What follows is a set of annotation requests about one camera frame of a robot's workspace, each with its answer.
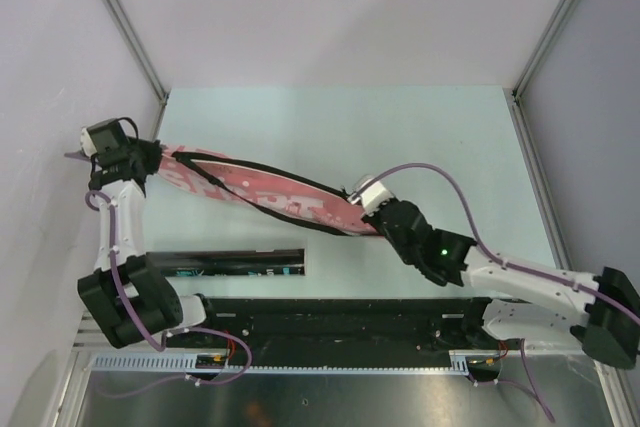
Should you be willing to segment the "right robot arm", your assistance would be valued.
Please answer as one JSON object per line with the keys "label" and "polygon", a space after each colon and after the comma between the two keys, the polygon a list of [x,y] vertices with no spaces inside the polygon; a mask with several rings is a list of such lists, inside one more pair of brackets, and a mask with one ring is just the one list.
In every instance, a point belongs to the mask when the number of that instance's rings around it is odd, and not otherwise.
{"label": "right robot arm", "polygon": [[527,314],[487,308],[463,320],[461,335],[473,348],[561,332],[592,359],[631,370],[639,355],[639,293],[627,275],[606,267],[598,275],[519,265],[491,254],[479,241],[431,226],[411,202],[390,197],[367,202],[362,219],[401,260],[428,281],[486,289],[529,304]]}

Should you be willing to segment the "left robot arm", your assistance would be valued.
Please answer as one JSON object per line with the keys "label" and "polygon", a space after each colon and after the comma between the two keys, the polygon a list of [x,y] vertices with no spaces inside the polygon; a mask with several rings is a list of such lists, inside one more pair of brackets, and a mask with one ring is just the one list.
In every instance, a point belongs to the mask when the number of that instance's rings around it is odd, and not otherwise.
{"label": "left robot arm", "polygon": [[201,295],[178,295],[144,245],[145,183],[159,170],[160,143],[129,136],[102,143],[84,129],[80,145],[91,161],[85,201],[100,214],[100,240],[94,271],[77,281],[77,292],[102,334],[117,349],[146,341],[162,351],[173,330],[214,344],[220,321]]}

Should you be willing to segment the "black shuttlecock tube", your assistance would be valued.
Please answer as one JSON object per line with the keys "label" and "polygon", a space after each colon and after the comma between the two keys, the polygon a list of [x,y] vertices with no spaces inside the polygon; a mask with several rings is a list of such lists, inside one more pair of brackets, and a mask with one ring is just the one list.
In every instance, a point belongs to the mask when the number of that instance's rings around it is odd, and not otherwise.
{"label": "black shuttlecock tube", "polygon": [[165,277],[304,276],[304,248],[240,251],[150,252]]}

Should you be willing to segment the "pink racket bag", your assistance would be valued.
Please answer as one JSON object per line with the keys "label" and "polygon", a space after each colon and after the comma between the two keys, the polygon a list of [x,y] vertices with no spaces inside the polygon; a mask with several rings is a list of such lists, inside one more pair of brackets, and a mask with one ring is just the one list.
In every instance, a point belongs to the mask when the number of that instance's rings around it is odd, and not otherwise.
{"label": "pink racket bag", "polygon": [[273,166],[183,145],[163,144],[161,153],[157,174],[196,196],[245,204],[276,220],[329,235],[379,235],[362,220],[363,209],[349,203],[343,189]]}

